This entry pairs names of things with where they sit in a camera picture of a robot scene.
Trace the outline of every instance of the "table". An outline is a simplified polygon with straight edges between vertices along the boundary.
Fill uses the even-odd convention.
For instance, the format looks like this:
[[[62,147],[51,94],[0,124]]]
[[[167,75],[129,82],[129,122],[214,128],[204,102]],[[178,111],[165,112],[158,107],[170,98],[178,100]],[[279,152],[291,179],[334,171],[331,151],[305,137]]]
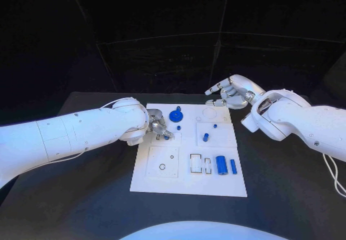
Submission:
[[[203,104],[186,94],[73,92],[59,115],[132,96],[142,105]],[[346,199],[335,193],[322,156],[292,135],[271,140],[230,111],[248,198],[129,192],[137,146],[124,141],[18,176],[0,207],[1,239],[118,239],[175,221],[230,223],[292,240],[344,239]],[[346,183],[346,163],[335,161]]]

